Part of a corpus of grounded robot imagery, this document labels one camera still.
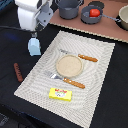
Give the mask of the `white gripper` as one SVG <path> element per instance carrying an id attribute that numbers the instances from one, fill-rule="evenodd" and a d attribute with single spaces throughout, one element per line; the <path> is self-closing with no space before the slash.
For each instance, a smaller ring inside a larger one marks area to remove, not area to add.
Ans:
<path id="1" fill-rule="evenodd" d="M 53 10 L 50 7 L 42 7 L 38 12 L 18 8 L 20 27 L 28 31 L 38 31 L 45 28 L 52 16 Z"/>

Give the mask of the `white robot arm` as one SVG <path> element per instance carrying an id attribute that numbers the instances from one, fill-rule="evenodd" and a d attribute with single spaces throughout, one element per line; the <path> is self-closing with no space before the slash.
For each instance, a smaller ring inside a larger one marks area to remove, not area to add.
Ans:
<path id="1" fill-rule="evenodd" d="M 18 19 L 22 29 L 35 31 L 44 28 L 53 16 L 53 0 L 15 0 Z"/>

